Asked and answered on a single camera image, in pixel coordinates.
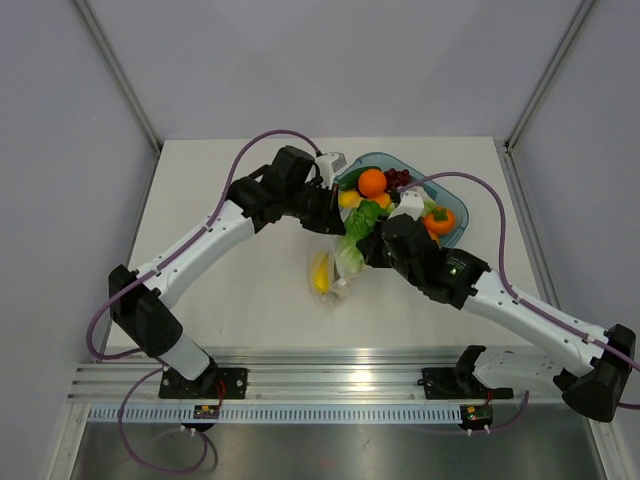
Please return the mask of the clear dotted zip bag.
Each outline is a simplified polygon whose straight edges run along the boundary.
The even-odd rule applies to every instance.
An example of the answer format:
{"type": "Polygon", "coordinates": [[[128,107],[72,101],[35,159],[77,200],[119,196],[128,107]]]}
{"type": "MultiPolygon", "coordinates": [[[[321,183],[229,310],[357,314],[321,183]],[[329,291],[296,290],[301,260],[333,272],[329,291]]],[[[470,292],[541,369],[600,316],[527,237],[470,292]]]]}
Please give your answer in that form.
{"type": "Polygon", "coordinates": [[[350,238],[326,237],[311,243],[306,277],[316,303],[337,305],[346,299],[355,279],[370,267],[350,238]]]}

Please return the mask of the green white lettuce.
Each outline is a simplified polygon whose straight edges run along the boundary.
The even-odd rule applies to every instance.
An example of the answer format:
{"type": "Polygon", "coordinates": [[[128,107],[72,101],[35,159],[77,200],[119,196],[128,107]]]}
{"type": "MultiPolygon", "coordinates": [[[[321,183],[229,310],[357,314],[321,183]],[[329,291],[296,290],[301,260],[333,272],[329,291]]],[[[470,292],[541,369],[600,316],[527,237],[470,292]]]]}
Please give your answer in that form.
{"type": "Polygon", "coordinates": [[[373,232],[379,218],[389,213],[389,209],[382,209],[372,200],[363,200],[357,208],[350,210],[344,220],[345,235],[334,244],[336,268],[342,277],[353,277],[363,269],[364,257],[357,243],[373,232]]]}

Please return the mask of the yellow bell pepper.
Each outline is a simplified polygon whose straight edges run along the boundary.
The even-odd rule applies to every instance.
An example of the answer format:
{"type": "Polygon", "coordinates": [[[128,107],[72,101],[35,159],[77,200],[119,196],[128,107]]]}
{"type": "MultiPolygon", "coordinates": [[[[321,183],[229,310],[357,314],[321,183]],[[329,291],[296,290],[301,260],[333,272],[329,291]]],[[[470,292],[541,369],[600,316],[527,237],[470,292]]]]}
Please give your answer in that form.
{"type": "Polygon", "coordinates": [[[326,252],[318,253],[311,263],[311,286],[318,294],[327,294],[332,285],[330,270],[330,255],[326,252]]]}

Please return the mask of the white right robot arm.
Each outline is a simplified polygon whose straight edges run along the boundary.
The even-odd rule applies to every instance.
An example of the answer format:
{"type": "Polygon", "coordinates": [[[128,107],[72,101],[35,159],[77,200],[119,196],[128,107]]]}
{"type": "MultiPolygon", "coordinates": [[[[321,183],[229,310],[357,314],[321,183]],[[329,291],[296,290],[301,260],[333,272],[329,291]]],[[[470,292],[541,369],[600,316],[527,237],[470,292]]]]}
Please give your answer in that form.
{"type": "Polygon", "coordinates": [[[427,398],[510,399],[516,390],[529,390],[559,394],[591,420],[613,420],[632,370],[632,330],[590,325],[517,292],[484,260],[439,246],[407,214],[377,222],[356,246],[366,265],[392,268],[430,300],[493,321],[539,350],[470,345],[454,366],[424,371],[427,398]]]}

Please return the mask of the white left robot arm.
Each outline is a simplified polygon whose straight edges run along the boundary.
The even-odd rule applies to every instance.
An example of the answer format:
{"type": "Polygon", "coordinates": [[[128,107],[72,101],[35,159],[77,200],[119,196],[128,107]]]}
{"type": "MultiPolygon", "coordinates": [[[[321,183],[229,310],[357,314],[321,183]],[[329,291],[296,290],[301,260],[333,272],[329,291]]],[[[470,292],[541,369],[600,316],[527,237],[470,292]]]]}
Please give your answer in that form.
{"type": "Polygon", "coordinates": [[[163,364],[163,397],[223,391],[218,364],[185,333],[172,307],[227,251],[284,217],[310,232],[344,235],[334,180],[347,166],[341,153],[312,157],[282,147],[271,163],[228,182],[221,204],[178,243],[135,271],[119,266],[109,274],[111,317],[144,354],[163,364]]]}

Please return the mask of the teal plastic basket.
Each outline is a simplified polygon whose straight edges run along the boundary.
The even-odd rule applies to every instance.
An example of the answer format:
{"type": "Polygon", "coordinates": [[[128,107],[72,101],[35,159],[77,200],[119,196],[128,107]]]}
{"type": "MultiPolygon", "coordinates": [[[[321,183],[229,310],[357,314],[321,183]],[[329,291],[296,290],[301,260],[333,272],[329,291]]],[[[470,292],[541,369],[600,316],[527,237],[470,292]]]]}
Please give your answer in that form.
{"type": "MultiPolygon", "coordinates": [[[[358,157],[341,175],[336,178],[336,181],[340,186],[342,186],[344,184],[344,180],[349,177],[352,172],[358,172],[359,170],[367,170],[370,168],[379,168],[382,171],[394,168],[398,172],[407,170],[411,181],[416,181],[423,177],[421,172],[393,155],[383,152],[370,152],[358,157]]],[[[438,182],[427,181],[422,184],[421,187],[426,191],[429,197],[435,201],[438,207],[448,208],[454,213],[454,229],[447,235],[440,238],[440,244],[442,247],[454,248],[463,237],[469,224],[470,215],[467,206],[458,196],[450,192],[438,182]]]]}

